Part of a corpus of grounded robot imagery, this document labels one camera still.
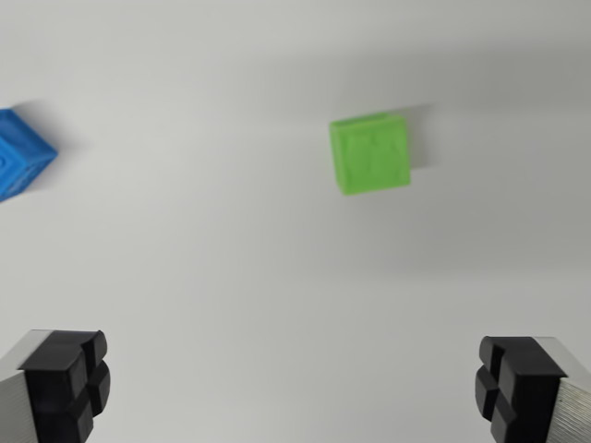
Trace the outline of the black-padded silver gripper right finger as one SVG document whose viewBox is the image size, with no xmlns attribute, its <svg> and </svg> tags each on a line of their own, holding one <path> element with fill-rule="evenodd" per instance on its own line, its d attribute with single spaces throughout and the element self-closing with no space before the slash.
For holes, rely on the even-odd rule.
<svg viewBox="0 0 591 443">
<path fill-rule="evenodd" d="M 495 441 L 590 440 L 590 370 L 558 339 L 486 336 L 479 358 L 476 406 Z"/>
</svg>

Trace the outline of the black-padded silver gripper left finger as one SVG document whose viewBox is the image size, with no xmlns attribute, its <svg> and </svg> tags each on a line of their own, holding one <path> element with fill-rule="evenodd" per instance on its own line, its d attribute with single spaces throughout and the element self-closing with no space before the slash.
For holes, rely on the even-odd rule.
<svg viewBox="0 0 591 443">
<path fill-rule="evenodd" d="M 32 329 L 1 357 L 1 440 L 88 440 L 108 402 L 104 333 Z"/>
</svg>

